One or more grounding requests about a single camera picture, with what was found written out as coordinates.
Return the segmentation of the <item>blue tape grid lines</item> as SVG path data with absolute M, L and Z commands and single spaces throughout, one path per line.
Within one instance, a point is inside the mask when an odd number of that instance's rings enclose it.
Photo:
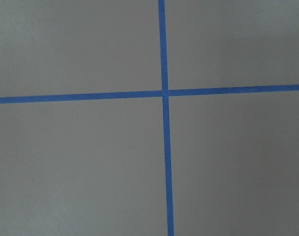
M 169 108 L 170 97 L 299 91 L 299 84 L 221 87 L 221 88 L 169 89 L 166 15 L 165 15 L 165 2 L 163 0 L 158 1 L 158 18 L 159 18 L 161 90 L 34 95 L 34 96 L 10 96 L 10 97 L 0 97 L 0 104 L 160 97 L 162 99 L 162 117 L 163 117 L 167 234 L 169 236 L 173 236 L 175 234 L 175 226 L 174 226 L 174 205 L 173 205 L 170 108 Z

